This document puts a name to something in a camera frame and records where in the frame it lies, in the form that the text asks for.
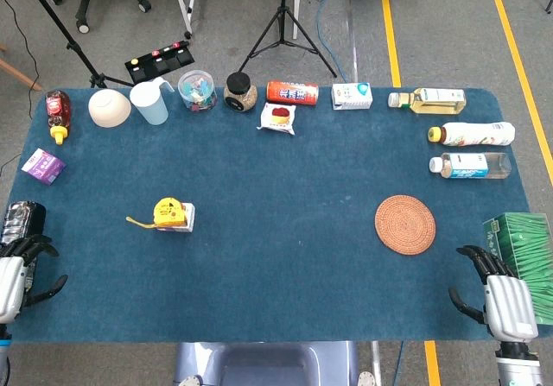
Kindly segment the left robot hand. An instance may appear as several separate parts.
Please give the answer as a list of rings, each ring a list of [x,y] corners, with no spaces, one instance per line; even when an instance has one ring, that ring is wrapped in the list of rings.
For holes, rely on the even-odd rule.
[[[15,321],[21,309],[48,300],[57,295],[67,282],[62,275],[48,290],[29,296],[26,288],[30,264],[41,252],[57,257],[59,252],[51,244],[52,239],[43,235],[20,237],[8,244],[1,244],[1,324]]]

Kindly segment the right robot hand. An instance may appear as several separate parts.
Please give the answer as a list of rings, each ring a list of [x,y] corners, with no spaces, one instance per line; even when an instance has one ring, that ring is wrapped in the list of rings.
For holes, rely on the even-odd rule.
[[[448,289],[455,308],[480,325],[485,325],[499,342],[528,343],[538,337],[531,292],[526,282],[500,258],[476,245],[456,250],[468,257],[480,278],[484,307],[479,310],[461,299],[456,288]]]

